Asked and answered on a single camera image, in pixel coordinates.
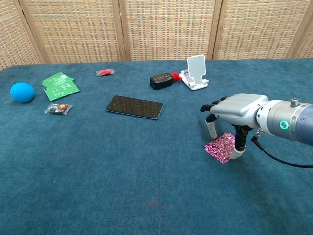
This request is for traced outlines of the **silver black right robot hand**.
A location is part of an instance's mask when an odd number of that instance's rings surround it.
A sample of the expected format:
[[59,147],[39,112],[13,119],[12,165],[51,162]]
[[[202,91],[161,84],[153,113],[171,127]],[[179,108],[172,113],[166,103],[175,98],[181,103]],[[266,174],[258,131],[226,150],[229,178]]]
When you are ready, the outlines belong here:
[[269,100],[265,95],[239,93],[225,96],[210,104],[204,104],[201,112],[209,111],[205,123],[212,138],[217,137],[215,121],[222,120],[231,124],[236,131],[234,147],[230,159],[236,159],[246,150],[246,139],[249,131],[259,128],[257,111]]

